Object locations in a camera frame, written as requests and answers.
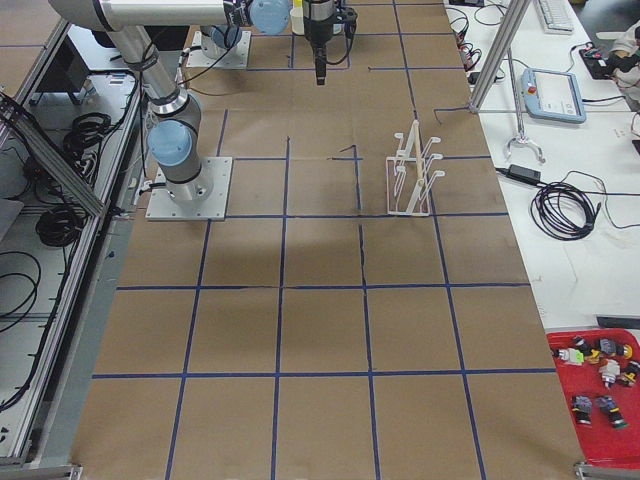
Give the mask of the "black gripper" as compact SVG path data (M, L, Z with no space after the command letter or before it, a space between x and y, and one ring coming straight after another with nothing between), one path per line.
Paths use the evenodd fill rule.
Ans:
M303 0L304 36L313 47L316 84L326 82L326 44L333 37L335 25L355 27L357 12L342 1Z

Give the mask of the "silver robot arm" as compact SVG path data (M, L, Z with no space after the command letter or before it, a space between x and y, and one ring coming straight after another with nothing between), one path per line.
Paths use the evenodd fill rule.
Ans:
M147 136L148 149L176 201L204 198L213 179L197 153L201 110L192 94L167 71L146 32L149 26L254 26L268 35L289 22L286 1L54 1L52 8L74 25L107 34L125 64L135 72L158 123Z

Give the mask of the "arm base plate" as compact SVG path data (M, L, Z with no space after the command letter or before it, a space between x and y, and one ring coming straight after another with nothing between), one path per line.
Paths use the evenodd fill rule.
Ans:
M244 70L248 66L251 32L243 31L238 43L230 51L218 46L210 37L203 37L196 31L189 48L185 66L188 68L206 68Z
M198 177L176 184L166 179L158 167L154 188L146 209L151 221L224 221L233 170L231 157L204 157Z

